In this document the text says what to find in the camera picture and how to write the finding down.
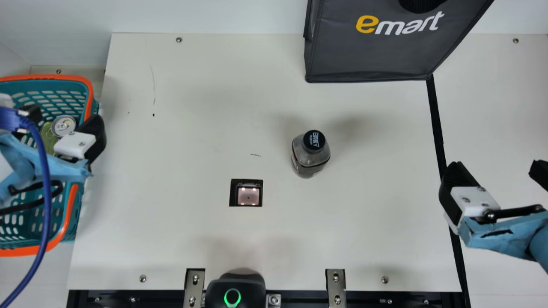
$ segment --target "robotic arm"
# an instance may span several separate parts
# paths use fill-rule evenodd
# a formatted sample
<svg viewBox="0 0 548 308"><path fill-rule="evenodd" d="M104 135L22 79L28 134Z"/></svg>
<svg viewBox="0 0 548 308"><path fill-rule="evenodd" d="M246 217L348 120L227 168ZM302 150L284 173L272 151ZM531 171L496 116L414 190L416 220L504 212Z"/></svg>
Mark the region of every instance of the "robotic arm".
<svg viewBox="0 0 548 308"><path fill-rule="evenodd" d="M534 161L529 176L548 191L548 162ZM536 261L548 273L548 211L540 204L501 209L461 162L452 162L439 201L453 232L467 247ZM502 222L498 219L513 218Z"/></svg>

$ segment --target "plastic bottle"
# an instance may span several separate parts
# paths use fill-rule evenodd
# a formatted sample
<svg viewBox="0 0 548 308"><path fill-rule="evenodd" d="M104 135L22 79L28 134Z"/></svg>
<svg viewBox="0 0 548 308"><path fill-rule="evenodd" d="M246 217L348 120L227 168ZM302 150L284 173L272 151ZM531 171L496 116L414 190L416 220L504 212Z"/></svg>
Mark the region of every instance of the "plastic bottle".
<svg viewBox="0 0 548 308"><path fill-rule="evenodd" d="M298 135L291 148L293 168L303 178L311 178L320 172L331 157L326 137L319 130Z"/></svg>

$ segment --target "bottle label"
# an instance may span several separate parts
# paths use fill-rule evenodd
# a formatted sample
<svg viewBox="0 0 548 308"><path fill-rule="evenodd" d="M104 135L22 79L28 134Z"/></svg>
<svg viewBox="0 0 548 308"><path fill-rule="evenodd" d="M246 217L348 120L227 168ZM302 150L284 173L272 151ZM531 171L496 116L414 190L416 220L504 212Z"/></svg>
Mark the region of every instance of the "bottle label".
<svg viewBox="0 0 548 308"><path fill-rule="evenodd" d="M319 133L312 133L310 136L310 144L319 147Z"/></svg>

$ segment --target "bottle cap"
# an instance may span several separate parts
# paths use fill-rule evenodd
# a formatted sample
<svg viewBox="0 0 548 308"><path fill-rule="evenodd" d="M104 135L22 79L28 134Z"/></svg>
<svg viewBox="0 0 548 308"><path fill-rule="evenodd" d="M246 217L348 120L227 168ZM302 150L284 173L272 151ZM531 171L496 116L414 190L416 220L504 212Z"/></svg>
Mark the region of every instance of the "bottle cap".
<svg viewBox="0 0 548 308"><path fill-rule="evenodd" d="M319 130L309 130L302 138L302 145L308 153L318 153L326 145L326 137Z"/></svg>

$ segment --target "shopping basket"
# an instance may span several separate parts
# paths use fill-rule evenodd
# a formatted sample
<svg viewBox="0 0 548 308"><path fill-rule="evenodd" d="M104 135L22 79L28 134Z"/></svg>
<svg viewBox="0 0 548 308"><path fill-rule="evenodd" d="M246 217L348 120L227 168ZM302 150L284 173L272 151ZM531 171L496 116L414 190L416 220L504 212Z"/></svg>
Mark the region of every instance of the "shopping basket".
<svg viewBox="0 0 548 308"><path fill-rule="evenodd" d="M85 78L70 75L22 75L0 78L0 93L9 94L15 107L36 104L42 110L43 121L69 115L82 124L97 114L99 104L93 98L92 84ZM21 142L35 147L31 134ZM84 183L64 182L63 192L52 201L52 222L47 251L59 242L72 241L76 236ZM23 192L9 206L41 198L43 190ZM44 205L0 217L0 257L33 255L38 252L44 219Z"/></svg>

